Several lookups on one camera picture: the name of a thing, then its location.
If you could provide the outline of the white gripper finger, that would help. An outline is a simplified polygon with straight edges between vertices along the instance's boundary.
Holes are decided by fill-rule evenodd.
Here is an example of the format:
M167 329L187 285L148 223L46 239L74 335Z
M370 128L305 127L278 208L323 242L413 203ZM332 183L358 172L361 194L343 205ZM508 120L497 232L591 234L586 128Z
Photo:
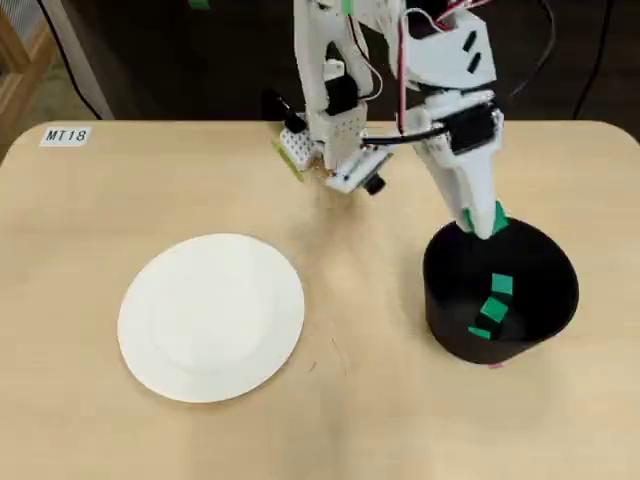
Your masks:
M496 195L492 159L497 150L489 144L454 155L445 144L422 145L422 160L451 217L463 231L479 238L493 235Z

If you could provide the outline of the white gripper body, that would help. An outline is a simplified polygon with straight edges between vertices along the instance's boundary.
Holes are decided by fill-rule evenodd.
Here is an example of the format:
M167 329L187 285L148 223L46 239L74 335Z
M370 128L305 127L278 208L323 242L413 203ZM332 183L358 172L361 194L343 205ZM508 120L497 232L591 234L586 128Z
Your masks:
M502 125L503 114L492 90L445 90L407 110L409 134L444 128L454 155L490 144L501 135Z

